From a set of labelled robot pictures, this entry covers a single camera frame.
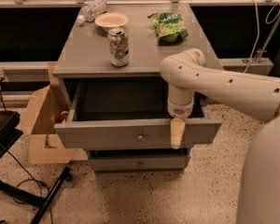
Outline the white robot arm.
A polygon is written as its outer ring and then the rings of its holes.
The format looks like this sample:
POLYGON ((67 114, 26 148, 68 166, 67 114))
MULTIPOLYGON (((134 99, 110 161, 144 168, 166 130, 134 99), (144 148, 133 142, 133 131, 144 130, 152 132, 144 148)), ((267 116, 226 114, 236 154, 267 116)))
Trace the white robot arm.
POLYGON ((236 224, 280 224, 280 77, 208 68, 199 49, 165 58, 171 146, 179 148, 195 92, 264 123, 245 155, 236 224))

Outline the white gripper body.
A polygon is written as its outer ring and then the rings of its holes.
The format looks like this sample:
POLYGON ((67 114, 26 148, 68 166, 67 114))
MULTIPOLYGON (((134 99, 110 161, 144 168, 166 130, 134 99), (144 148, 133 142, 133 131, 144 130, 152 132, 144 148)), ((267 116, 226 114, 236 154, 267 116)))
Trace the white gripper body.
POLYGON ((194 91, 170 85, 167 104, 168 112, 173 118, 186 119, 190 116, 194 106, 194 91))

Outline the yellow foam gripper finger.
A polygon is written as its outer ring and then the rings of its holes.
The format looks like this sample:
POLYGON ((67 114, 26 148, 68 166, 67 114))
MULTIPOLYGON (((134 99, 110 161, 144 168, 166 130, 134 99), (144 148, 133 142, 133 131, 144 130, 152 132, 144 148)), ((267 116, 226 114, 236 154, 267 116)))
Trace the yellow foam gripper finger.
POLYGON ((170 123, 171 129, 171 147, 179 149, 185 131, 185 121, 180 118, 174 118, 170 123))

